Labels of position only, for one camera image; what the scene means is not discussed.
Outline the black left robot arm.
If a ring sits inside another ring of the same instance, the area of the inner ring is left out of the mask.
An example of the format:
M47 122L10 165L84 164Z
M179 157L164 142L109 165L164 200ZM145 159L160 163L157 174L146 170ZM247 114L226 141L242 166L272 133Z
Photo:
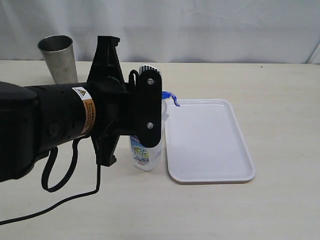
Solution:
M38 86L0 84L0 180L17 180L58 146L82 137L92 139L106 166L120 136L135 134L130 118L134 92L124 81L115 36L99 36L86 82Z

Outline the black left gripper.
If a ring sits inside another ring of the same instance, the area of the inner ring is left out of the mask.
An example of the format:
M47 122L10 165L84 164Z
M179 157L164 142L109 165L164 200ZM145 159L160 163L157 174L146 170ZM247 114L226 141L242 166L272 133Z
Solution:
M90 133L96 163L110 167L120 136L137 134L134 123L134 85L125 82L116 47L115 36L97 37L97 46L87 78L96 107L96 120Z

